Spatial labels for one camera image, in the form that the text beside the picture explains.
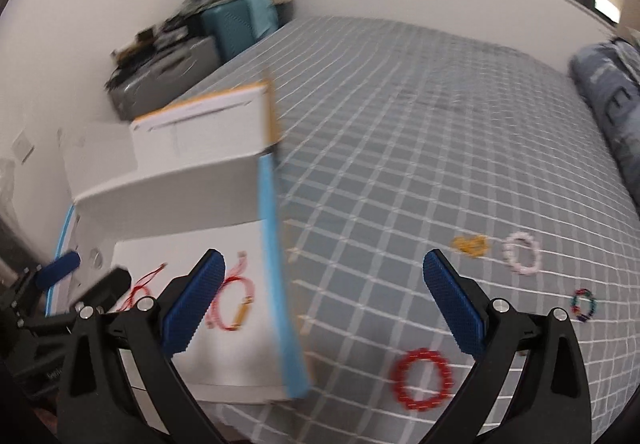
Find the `blue gripper pad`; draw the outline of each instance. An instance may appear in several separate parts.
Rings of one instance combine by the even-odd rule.
[[[460,350],[477,360],[484,352],[484,322],[447,265],[450,267],[449,262],[445,264],[437,252],[430,250],[422,263],[424,283]]]
[[[225,259],[216,250],[210,250],[209,258],[198,266],[162,320],[162,351],[168,357],[187,349],[225,279]]]
[[[47,290],[78,267],[80,267],[80,255],[70,250],[38,271],[36,287],[43,291]]]

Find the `red bead bracelet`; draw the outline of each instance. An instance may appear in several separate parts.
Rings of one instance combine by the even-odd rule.
[[[409,366],[411,366],[414,361],[419,360],[432,361],[438,368],[440,378],[442,379],[440,391],[425,400],[415,400],[409,397],[404,384]],[[404,404],[408,410],[425,411],[439,406],[443,400],[449,397],[453,387],[449,363],[438,352],[429,350],[428,348],[418,348],[417,350],[407,352],[403,358],[396,361],[396,366],[394,366],[391,371],[391,380],[393,381],[393,391],[396,399],[400,404]]]

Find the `bracelet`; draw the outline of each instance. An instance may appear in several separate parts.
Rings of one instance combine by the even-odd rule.
[[[533,265],[531,267],[525,267],[516,260],[514,244],[518,242],[524,242],[529,246],[529,249],[533,252]],[[510,234],[507,239],[502,243],[504,259],[511,267],[511,270],[519,274],[536,274],[540,270],[542,263],[542,256],[540,255],[540,244],[529,233],[513,233]]]
[[[580,307],[578,307],[579,296],[588,299],[591,304],[587,314],[583,314]],[[593,317],[596,313],[596,299],[593,297],[593,294],[589,289],[578,289],[574,292],[574,297],[571,298],[571,312],[573,312],[575,317],[583,323],[586,323]]]
[[[131,292],[129,292],[129,295],[127,296],[127,299],[124,300],[124,302],[122,303],[121,307],[117,310],[117,312],[122,312],[123,310],[128,310],[130,308],[133,308],[133,306],[136,303],[136,294],[138,293],[139,290],[141,290],[145,294],[145,296],[151,296],[151,290],[149,289],[149,287],[147,287],[147,285],[151,282],[151,280],[153,280],[153,278],[156,277],[156,274],[158,274],[166,266],[167,266],[167,263],[165,262],[156,270],[153,270],[150,273],[145,274],[142,278],[140,278],[134,284],[133,288],[131,289]]]
[[[476,236],[470,236],[469,238],[465,238],[464,236],[455,236],[451,245],[460,252],[468,254],[472,258],[484,256],[489,249],[486,236],[483,234],[476,234]]]
[[[246,252],[241,251],[238,253],[238,264],[236,264],[236,266],[233,269],[231,269],[229,276],[227,276],[225,278],[225,281],[222,282],[220,289],[218,290],[213,301],[209,305],[209,309],[207,311],[207,314],[205,315],[205,323],[207,325],[207,328],[212,329],[217,325],[223,330],[233,332],[238,330],[242,326],[242,323],[244,323],[244,319],[249,313],[251,303],[254,302],[254,293],[255,293],[254,282],[245,276],[240,276],[246,269],[246,264],[247,264]],[[218,299],[220,298],[220,294],[222,293],[222,290],[227,285],[235,281],[239,281],[244,285],[244,299],[242,300],[242,303],[238,306],[238,310],[236,311],[236,316],[234,317],[234,320],[231,323],[231,325],[225,325],[222,322],[222,318],[220,317],[220,308],[218,306]]]
[[[442,379],[440,391],[425,400],[415,400],[409,397],[404,384],[409,366],[411,366],[414,361],[419,360],[427,360],[435,363],[440,373],[440,378]],[[396,361],[396,366],[391,372],[391,380],[393,381],[393,391],[396,399],[400,404],[404,404],[408,410],[426,411],[439,406],[444,399],[449,397],[453,387],[449,363],[447,363],[447,360],[443,358],[439,352],[429,350],[428,348],[418,348],[417,350],[407,352],[403,358]]]

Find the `red cord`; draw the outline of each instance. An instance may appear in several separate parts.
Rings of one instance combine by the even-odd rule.
[[[145,274],[142,278],[140,278],[133,286],[133,289],[131,289],[131,292],[129,292],[129,296],[127,296],[127,299],[124,300],[124,303],[118,309],[118,312],[122,312],[123,310],[132,308],[136,303],[136,294],[140,290],[145,293],[145,296],[151,296],[151,291],[149,290],[149,287],[147,287],[147,285],[149,284],[149,282],[151,282],[151,280],[153,280],[153,278],[155,278],[156,274],[158,274],[166,266],[167,263],[164,262],[164,264],[162,264],[156,270],[153,270],[152,272]]]
[[[409,397],[404,384],[409,366],[418,360],[428,360],[435,363],[440,373],[440,378],[442,379],[440,391],[436,395],[433,395],[433,397],[425,400],[415,400]],[[453,387],[449,363],[439,352],[429,350],[428,348],[418,348],[417,350],[407,352],[402,359],[396,362],[396,366],[394,366],[391,371],[391,380],[394,382],[393,389],[396,394],[396,399],[400,404],[404,404],[408,410],[425,411],[435,408],[449,397]]]
[[[212,329],[217,325],[221,329],[226,331],[235,331],[239,329],[240,325],[242,324],[242,320],[244,319],[244,315],[246,315],[246,306],[253,302],[255,293],[254,282],[249,278],[246,278],[245,276],[240,276],[246,269],[246,265],[246,253],[244,251],[241,251],[238,253],[238,263],[231,269],[231,271],[229,272],[229,276],[225,278],[225,281],[222,282],[222,285],[220,286],[220,289],[211,302],[211,305],[209,305],[209,310],[207,311],[207,314],[205,316],[205,323],[207,324],[207,328]],[[220,317],[220,307],[218,306],[218,299],[220,298],[222,290],[227,285],[235,281],[240,281],[244,285],[244,301],[239,306],[234,323],[228,326],[222,322],[222,318]]]

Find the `beaded bracelet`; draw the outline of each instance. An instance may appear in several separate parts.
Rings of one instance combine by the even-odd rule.
[[[524,242],[533,252],[533,265],[525,267],[516,260],[514,244],[516,242]],[[511,270],[519,274],[536,274],[540,270],[542,256],[540,255],[540,244],[529,233],[513,233],[510,234],[503,243],[504,259]]]
[[[425,400],[415,400],[409,397],[404,384],[409,366],[411,366],[414,361],[419,360],[428,360],[435,363],[440,373],[440,378],[442,379],[440,391]],[[393,381],[393,391],[396,399],[400,404],[404,404],[408,410],[426,411],[439,406],[444,399],[449,397],[453,387],[449,363],[447,363],[447,360],[438,352],[429,350],[428,348],[418,348],[417,350],[407,352],[403,358],[396,362],[396,366],[391,372],[391,380]]]
[[[587,314],[583,314],[580,307],[578,307],[579,296],[583,296],[588,299],[591,304]],[[575,317],[583,323],[589,321],[593,317],[596,312],[596,299],[593,297],[593,294],[589,289],[578,289],[574,292],[574,297],[571,298],[571,312],[573,312]]]

